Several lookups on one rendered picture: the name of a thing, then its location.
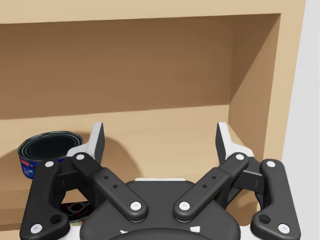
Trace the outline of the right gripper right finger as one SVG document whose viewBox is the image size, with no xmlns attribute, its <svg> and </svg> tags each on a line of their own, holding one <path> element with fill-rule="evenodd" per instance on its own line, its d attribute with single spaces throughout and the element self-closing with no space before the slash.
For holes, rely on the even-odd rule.
<svg viewBox="0 0 320 240">
<path fill-rule="evenodd" d="M 217 123 L 215 146 L 219 166 L 212 168 L 174 203 L 175 219 L 191 222 L 211 202 L 225 209 L 242 190 L 248 190 L 254 192 L 260 206 L 249 225 L 256 238 L 300 238 L 284 164 L 276 159 L 257 161 L 251 149 L 232 141 L 225 122 Z"/>
</svg>

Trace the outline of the pale wooden shelf unit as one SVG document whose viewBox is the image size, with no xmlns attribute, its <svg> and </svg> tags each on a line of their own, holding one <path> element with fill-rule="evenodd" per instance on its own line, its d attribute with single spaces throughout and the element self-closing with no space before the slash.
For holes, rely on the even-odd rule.
<svg viewBox="0 0 320 240">
<path fill-rule="evenodd" d="M 198 181 L 215 133 L 283 157 L 306 0 L 0 0 L 0 240 L 20 240 L 26 139 L 103 122 L 123 181 Z"/>
</svg>

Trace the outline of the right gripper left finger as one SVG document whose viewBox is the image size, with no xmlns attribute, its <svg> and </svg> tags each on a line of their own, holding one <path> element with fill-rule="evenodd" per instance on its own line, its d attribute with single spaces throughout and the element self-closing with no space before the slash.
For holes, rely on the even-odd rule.
<svg viewBox="0 0 320 240">
<path fill-rule="evenodd" d="M 87 143 L 71 148 L 63 162 L 37 164 L 31 183 L 20 238 L 63 238 L 70 231 L 68 215 L 60 205 L 67 191 L 84 189 L 100 205 L 109 201 L 130 222 L 148 215 L 148 205 L 110 169 L 101 166 L 105 147 L 102 122 L 93 125 Z"/>
</svg>

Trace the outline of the blue flat can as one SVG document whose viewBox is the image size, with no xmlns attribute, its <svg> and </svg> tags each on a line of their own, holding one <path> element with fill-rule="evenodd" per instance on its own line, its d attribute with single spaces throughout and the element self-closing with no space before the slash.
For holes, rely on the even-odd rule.
<svg viewBox="0 0 320 240">
<path fill-rule="evenodd" d="M 71 131 L 50 131 L 25 140 L 17 150 L 23 174 L 33 179 L 41 161 L 65 160 L 68 151 L 83 144 L 83 138 Z"/>
</svg>

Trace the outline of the red and white can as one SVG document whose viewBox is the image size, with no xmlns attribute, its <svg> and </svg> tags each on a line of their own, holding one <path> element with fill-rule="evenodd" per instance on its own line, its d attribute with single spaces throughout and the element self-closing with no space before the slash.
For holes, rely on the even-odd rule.
<svg viewBox="0 0 320 240">
<path fill-rule="evenodd" d="M 68 217 L 73 226 L 80 226 L 83 221 L 93 212 L 92 205 L 88 201 L 63 203 L 60 210 Z"/>
</svg>

